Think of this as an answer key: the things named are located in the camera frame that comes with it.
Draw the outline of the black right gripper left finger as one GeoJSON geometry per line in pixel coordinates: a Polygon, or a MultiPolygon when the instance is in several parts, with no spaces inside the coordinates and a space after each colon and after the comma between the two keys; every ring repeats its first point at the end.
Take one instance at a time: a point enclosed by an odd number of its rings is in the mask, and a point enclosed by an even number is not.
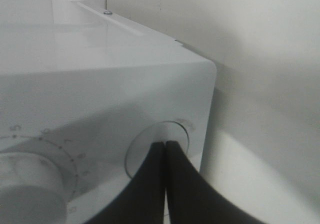
{"type": "Polygon", "coordinates": [[[88,224],[162,224],[165,209],[164,143],[153,143],[122,192],[88,224]]]}

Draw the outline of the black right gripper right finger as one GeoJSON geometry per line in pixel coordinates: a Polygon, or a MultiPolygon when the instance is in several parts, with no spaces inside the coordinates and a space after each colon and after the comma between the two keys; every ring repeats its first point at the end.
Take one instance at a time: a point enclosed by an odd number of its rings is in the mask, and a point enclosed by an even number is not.
{"type": "Polygon", "coordinates": [[[227,201],[197,172],[176,141],[165,144],[166,189],[172,224],[251,224],[253,218],[227,201]]]}

